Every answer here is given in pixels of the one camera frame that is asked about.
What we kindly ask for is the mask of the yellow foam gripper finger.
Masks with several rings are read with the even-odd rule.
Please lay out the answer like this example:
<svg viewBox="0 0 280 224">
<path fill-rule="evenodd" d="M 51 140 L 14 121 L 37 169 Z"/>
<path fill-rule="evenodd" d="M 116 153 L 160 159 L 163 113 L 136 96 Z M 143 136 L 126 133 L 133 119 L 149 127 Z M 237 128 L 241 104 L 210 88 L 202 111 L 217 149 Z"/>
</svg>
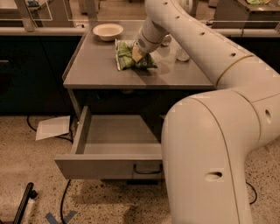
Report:
<svg viewBox="0 0 280 224">
<path fill-rule="evenodd" d="M 138 48 L 137 45 L 134 45 L 132 48 L 132 59 L 137 63 L 144 57 L 144 53 Z"/>
</svg>

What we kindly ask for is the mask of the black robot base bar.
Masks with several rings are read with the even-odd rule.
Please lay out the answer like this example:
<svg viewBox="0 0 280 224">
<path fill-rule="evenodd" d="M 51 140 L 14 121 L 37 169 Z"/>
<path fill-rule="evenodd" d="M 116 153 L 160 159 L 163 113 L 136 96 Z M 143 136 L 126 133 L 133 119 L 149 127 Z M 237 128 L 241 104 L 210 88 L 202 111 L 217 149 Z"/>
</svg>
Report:
<svg viewBox="0 0 280 224">
<path fill-rule="evenodd" d="M 27 207 L 29 200 L 34 200 L 37 198 L 38 193 L 33 189 L 34 184 L 29 182 L 24 190 L 24 195 L 20 201 L 20 204 L 17 208 L 17 212 L 12 224 L 21 224 L 21 221 L 25 214 L 25 209 Z"/>
</svg>

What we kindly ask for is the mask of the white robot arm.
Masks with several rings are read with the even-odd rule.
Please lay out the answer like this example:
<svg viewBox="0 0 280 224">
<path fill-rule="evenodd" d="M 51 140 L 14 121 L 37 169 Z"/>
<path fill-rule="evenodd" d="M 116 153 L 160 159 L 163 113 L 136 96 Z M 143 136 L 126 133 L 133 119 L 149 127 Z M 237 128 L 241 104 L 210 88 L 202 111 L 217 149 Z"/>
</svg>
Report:
<svg viewBox="0 0 280 224">
<path fill-rule="evenodd" d="M 252 52 L 188 15 L 177 0 L 145 0 L 134 60 L 166 35 L 213 83 L 178 101 L 161 144 L 172 224 L 253 224 L 245 159 L 280 136 L 280 77 Z"/>
</svg>

